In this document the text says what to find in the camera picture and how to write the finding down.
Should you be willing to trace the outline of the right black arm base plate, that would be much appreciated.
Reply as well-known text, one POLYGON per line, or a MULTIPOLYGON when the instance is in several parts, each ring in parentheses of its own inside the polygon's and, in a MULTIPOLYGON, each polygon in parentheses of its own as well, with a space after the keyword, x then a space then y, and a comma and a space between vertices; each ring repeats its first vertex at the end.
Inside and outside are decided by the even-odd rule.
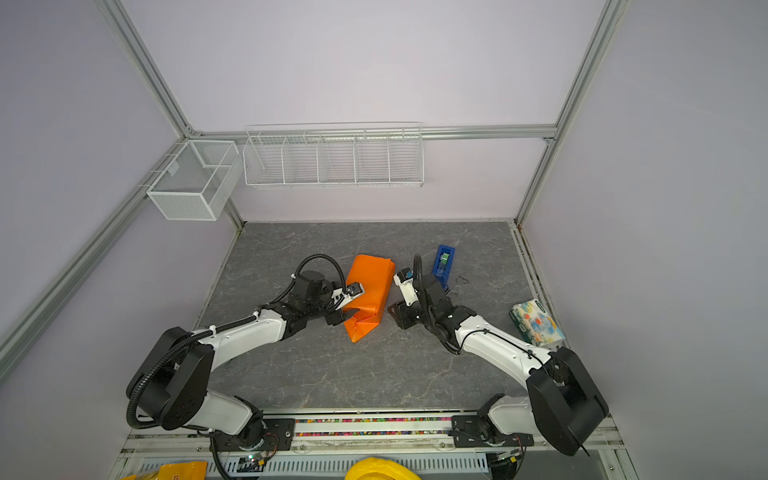
POLYGON ((471 415, 454 415, 448 435, 458 448, 480 447, 531 447, 534 437, 528 433, 503 434, 494 427, 490 420, 471 415))

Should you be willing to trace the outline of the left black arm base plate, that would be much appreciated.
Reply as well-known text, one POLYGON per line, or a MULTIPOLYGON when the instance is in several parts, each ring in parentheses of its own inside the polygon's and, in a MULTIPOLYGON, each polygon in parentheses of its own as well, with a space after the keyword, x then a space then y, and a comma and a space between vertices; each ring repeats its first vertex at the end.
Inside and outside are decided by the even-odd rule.
POLYGON ((219 452, 287 451, 291 448, 296 422, 277 417, 251 420, 237 435, 215 431, 212 439, 219 452))

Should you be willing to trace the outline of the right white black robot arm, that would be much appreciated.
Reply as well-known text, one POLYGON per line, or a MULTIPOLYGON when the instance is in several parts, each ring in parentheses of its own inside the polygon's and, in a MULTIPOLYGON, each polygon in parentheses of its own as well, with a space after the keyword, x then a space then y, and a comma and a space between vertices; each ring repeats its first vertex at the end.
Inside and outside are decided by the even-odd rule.
POLYGON ((461 439, 502 446, 524 434, 540 434, 558 452, 573 456, 608 416, 609 407, 579 356, 566 347, 550 350, 527 343, 455 305, 422 259, 393 277, 402 298, 388 310, 401 329, 421 324, 451 354, 470 353, 507 374, 527 393, 517 403, 496 394, 478 410, 461 439))

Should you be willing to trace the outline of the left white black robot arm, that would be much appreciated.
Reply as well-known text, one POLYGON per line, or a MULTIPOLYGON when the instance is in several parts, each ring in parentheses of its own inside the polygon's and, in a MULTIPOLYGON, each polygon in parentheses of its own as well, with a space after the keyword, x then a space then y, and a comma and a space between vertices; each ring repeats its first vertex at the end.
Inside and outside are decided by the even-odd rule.
POLYGON ((166 330, 126 388, 127 424, 134 430, 192 429, 225 437, 243 450, 265 443, 269 431, 262 410, 210 389, 210 376, 241 355, 290 338, 311 320, 335 326, 350 318, 345 308, 364 294, 364 287, 349 283, 344 274, 331 281, 307 270, 313 259, 303 259, 289 285, 245 318, 193 331, 166 330))

